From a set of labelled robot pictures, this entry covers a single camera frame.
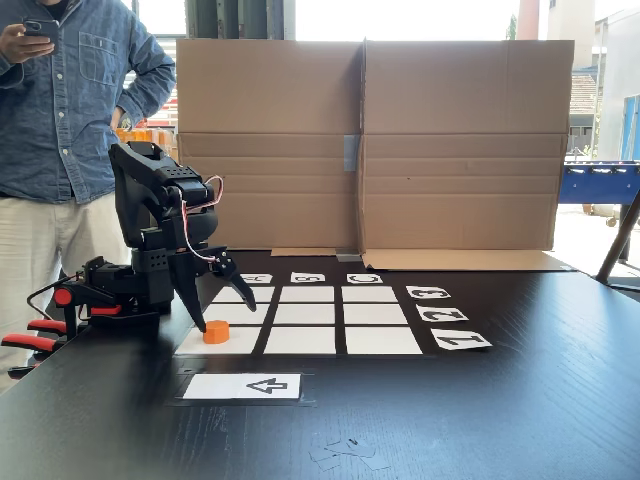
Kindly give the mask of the person's right hand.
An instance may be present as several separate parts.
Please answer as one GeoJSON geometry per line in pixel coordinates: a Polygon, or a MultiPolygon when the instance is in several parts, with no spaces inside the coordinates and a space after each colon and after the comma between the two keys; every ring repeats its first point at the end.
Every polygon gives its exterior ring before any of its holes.
{"type": "Polygon", "coordinates": [[[12,24],[1,33],[1,54],[10,64],[46,56],[55,49],[55,44],[48,37],[28,36],[25,32],[22,24],[12,24]]]}

